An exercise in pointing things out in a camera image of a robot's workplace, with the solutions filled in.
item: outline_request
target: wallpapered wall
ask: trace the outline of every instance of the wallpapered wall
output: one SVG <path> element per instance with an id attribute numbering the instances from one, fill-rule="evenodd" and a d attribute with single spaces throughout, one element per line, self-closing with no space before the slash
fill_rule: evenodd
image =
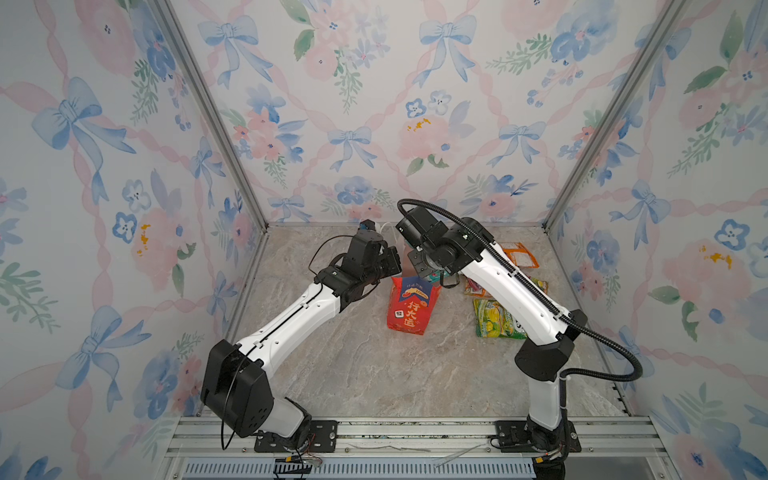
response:
<path id="1" fill-rule="evenodd" d="M 396 220 L 416 197 L 522 223 L 664 0 L 171 3 L 268 220 Z"/>
<path id="2" fill-rule="evenodd" d="M 0 478 L 153 478 L 255 229 L 148 7 L 0 7 Z"/>
<path id="3" fill-rule="evenodd" d="M 591 325 L 640 357 L 624 393 L 688 479 L 768 478 L 766 15 L 691 2 L 551 232 Z"/>

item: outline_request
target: blue label on red bag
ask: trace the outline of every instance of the blue label on red bag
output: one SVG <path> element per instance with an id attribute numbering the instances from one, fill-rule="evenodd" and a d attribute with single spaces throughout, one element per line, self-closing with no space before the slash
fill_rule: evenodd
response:
<path id="1" fill-rule="evenodd" d="M 416 296 L 419 300 L 427 302 L 429 305 L 429 297 L 432 295 L 432 284 L 418 276 L 406 276 L 402 279 L 402 288 L 400 289 L 400 300 L 407 300 L 412 296 Z"/>

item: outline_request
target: red paper bag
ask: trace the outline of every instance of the red paper bag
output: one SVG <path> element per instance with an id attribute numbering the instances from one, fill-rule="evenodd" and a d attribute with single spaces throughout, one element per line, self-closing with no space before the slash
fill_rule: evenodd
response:
<path id="1" fill-rule="evenodd" d="M 424 335 L 429 317 L 440 296 L 440 286 L 417 276 L 392 278 L 386 325 L 401 332 Z"/>

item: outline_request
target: black mounting plate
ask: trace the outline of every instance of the black mounting plate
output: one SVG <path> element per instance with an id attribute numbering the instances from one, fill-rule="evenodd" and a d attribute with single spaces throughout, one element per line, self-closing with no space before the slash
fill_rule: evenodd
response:
<path id="1" fill-rule="evenodd" d="M 336 451 L 336 430 L 339 423 L 336 420 L 312 420 L 310 422 L 310 436 L 312 440 L 307 447 L 312 453 L 333 453 Z M 280 442 L 277 434 L 271 432 L 257 432 L 256 444 L 253 451 L 256 453 L 291 453 Z"/>
<path id="2" fill-rule="evenodd" d="M 496 436 L 499 440 L 499 446 L 502 453 L 513 452 L 538 452 L 531 444 L 531 434 L 525 429 L 528 422 L 525 420 L 498 420 L 495 422 Z M 571 453 L 581 451 L 581 442 L 579 442 L 576 428 L 573 422 L 568 422 L 568 430 L 571 432 L 571 438 L 568 444 L 571 446 Z"/>

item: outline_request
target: metal corner post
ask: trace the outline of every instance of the metal corner post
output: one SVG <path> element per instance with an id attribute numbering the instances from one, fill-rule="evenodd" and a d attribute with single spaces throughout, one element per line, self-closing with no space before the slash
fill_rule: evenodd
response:
<path id="1" fill-rule="evenodd" d="M 245 200 L 246 205 L 255 216 L 259 225 L 259 230 L 261 234 L 264 235 L 267 227 L 266 218 L 259 208 L 256 194 L 253 192 L 253 188 L 250 186 L 243 165 L 238 160 L 233 145 L 227 136 L 227 129 L 218 114 L 214 98 L 205 84 L 203 73 L 192 54 L 189 42 L 187 41 L 187 36 L 184 34 L 184 30 L 179 24 L 174 8 L 170 4 L 170 0 L 148 0 L 147 3 L 149 4 L 152 13 L 157 18 L 160 28 L 165 34 L 168 44 L 170 45 L 174 56 L 177 58 L 184 75 L 187 77 L 192 95 L 200 106 L 203 116 L 210 124 L 211 135 L 214 137 L 224 161 L 227 162 L 227 166 L 232 172 L 235 184 L 240 188 L 240 192 L 243 194 L 243 199 Z"/>
<path id="2" fill-rule="evenodd" d="M 584 148 L 581 159 L 579 159 L 571 175 L 565 181 L 563 190 L 558 195 L 554 206 L 549 210 L 549 214 L 545 219 L 545 230 L 547 233 L 551 230 L 554 222 L 565 212 L 568 202 L 575 194 L 595 157 L 600 153 L 605 141 L 610 136 L 612 127 L 621 120 L 621 115 L 624 114 L 632 102 L 632 98 L 640 87 L 640 83 L 651 70 L 653 62 L 661 55 L 664 46 L 673 33 L 674 26 L 677 25 L 689 4 L 690 0 L 669 0 L 664 6 L 664 10 L 659 14 L 659 18 L 657 18 L 653 28 L 650 30 L 648 40 L 637 53 L 637 57 L 635 57 L 632 65 L 630 65 L 624 83 L 611 100 L 611 103 L 608 104 L 592 141 Z"/>

